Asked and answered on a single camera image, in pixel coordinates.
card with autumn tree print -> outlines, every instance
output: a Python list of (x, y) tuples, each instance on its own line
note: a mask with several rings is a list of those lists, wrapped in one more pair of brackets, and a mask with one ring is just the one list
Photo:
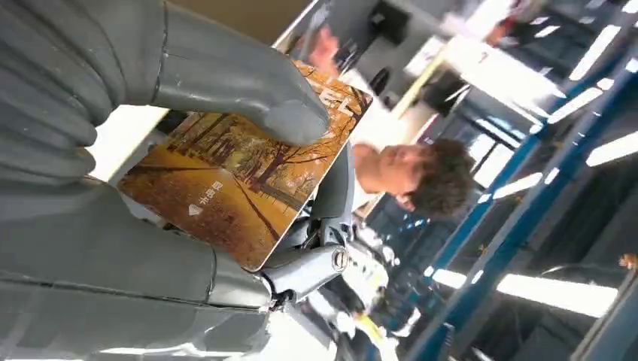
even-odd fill
[(330, 169), (371, 97), (297, 64), (330, 113), (307, 147), (273, 141), (240, 114), (192, 114), (118, 184), (180, 229), (261, 268)]

yellow object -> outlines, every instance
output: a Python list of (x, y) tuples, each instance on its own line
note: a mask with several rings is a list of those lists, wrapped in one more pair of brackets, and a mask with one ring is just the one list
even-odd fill
[(419, 90), (427, 83), (427, 81), (432, 77), (434, 71), (443, 63), (445, 60), (445, 53), (448, 49), (448, 44), (444, 45), (439, 53), (436, 54), (434, 59), (428, 64), (425, 68), (421, 76), (415, 80), (414, 83), (410, 86), (410, 89), (403, 95), (399, 103), (392, 109), (392, 115), (394, 119), (401, 119), (403, 114), (410, 108), (412, 102), (417, 98)]
[(366, 333), (374, 344), (379, 344), (385, 340), (385, 335), (378, 326), (365, 314), (358, 314), (354, 317), (354, 324), (358, 329)]

person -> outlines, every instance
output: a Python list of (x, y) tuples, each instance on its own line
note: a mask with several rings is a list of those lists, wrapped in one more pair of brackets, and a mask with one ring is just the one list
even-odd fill
[[(333, 61), (338, 49), (339, 41), (330, 28), (323, 27), (317, 32), (308, 60), (319, 70), (338, 77)], [(389, 193), (408, 211), (425, 217), (449, 216), (465, 205), (473, 186), (473, 161), (459, 141), (437, 139), (433, 144), (400, 144), (381, 151), (360, 142), (353, 150), (357, 179), (354, 210), (376, 194)]]
[(506, 18), (492, 28), (485, 43), (492, 47), (523, 47), (536, 41), (542, 29), (556, 26), (555, 20), (538, 17), (546, 3), (547, 0), (514, 0)]

ceiling light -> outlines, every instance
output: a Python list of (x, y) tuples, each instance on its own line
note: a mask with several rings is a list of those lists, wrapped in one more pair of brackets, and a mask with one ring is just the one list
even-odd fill
[(432, 266), (430, 265), (423, 272), (423, 277), (429, 277), (429, 276), (431, 276), (433, 274), (434, 274), (434, 268), (432, 268)]
[(582, 57), (579, 64), (574, 68), (570, 75), (570, 80), (581, 80), (587, 74), (589, 69), (594, 65), (600, 54), (611, 44), (615, 36), (620, 32), (621, 27), (616, 25), (608, 25), (600, 32), (598, 38), (589, 47), (587, 53)]
[(516, 182), (507, 184), (499, 188), (496, 192), (494, 192), (494, 199), (500, 199), (504, 196), (509, 196), (510, 194), (534, 187), (540, 182), (541, 179), (541, 172), (530, 174), (524, 178), (517, 180)]
[(537, 17), (536, 19), (532, 20), (530, 25), (540, 25), (547, 21), (547, 19), (549, 19), (549, 17)]
[(492, 359), (488, 355), (484, 354), (478, 348), (472, 347), (472, 351), (474, 351), (474, 354), (476, 355), (476, 357), (478, 357), (478, 359), (480, 359), (481, 361), (494, 361), (494, 359)]
[(592, 317), (603, 316), (618, 294), (611, 287), (521, 275), (505, 276), (497, 290)]
[(587, 9), (597, 9), (604, 3), (605, 0), (591, 0), (585, 7)]
[(550, 35), (552, 32), (555, 32), (556, 30), (558, 30), (558, 28), (560, 28), (560, 26), (558, 25), (546, 26), (543, 30), (537, 32), (536, 35), (534, 35), (534, 37), (544, 38), (545, 36)]
[(596, 85), (598, 85), (598, 87), (602, 90), (609, 90), (612, 86), (614, 86), (614, 80), (604, 77), (603, 79), (600, 79)]
[(589, 104), (592, 100), (598, 98), (603, 94), (603, 91), (598, 88), (589, 88), (586, 91), (580, 93), (574, 99), (570, 100), (567, 104), (563, 105), (560, 109), (555, 111), (548, 119), (547, 123), (554, 124), (563, 118), (567, 117), (571, 113), (577, 111), (583, 106)]
[(595, 20), (595, 17), (581, 17), (579, 23), (588, 25), (593, 23)]
[(638, 132), (610, 141), (591, 151), (587, 165), (594, 167), (638, 151)]
[(539, 70), (539, 74), (541, 74), (542, 76), (546, 76), (547, 74), (549, 74), (549, 72), (554, 69), (551, 66), (546, 66), (543, 67), (542, 69)]
[(622, 10), (625, 13), (635, 14), (638, 11), (638, 0), (629, 0)]
[(482, 275), (483, 275), (483, 270), (476, 272), (476, 275), (474, 275), (474, 278), (472, 279), (472, 284), (475, 284), (479, 280), (479, 278), (481, 278)]
[(624, 68), (635, 74), (638, 71), (638, 60), (636, 60), (636, 58), (631, 58), (631, 60), (627, 63), (627, 66)]
[(456, 288), (457, 290), (463, 286), (466, 277), (460, 273), (448, 271), (447, 269), (440, 269), (434, 273), (432, 279), (440, 284)]
[(530, 134), (536, 134), (538, 132), (540, 132), (542, 129), (542, 126), (538, 125), (538, 124), (534, 124), (533, 126), (531, 126), (530, 128)]
[(558, 173), (561, 170), (558, 168), (553, 168), (549, 174), (547, 174), (547, 177), (545, 177), (545, 184), (550, 184), (552, 181), (554, 181), (554, 178), (556, 178), (556, 176), (558, 175)]
[(490, 193), (484, 194), (483, 196), (481, 196), (481, 198), (478, 199), (477, 203), (485, 203), (485, 202), (489, 201), (490, 200), (490, 196), (492, 196)]

machinery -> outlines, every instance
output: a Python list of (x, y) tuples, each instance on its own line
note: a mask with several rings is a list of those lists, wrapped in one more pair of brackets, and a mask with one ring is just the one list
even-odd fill
[(290, 247), (257, 274), (134, 218), (87, 177), (84, 148), (119, 105), (238, 112), (280, 141), (312, 143), (329, 117), (280, 53), (160, 0), (9, 0), (0, 39), (3, 358), (250, 353), (268, 340), (271, 310), (347, 265), (348, 147)]

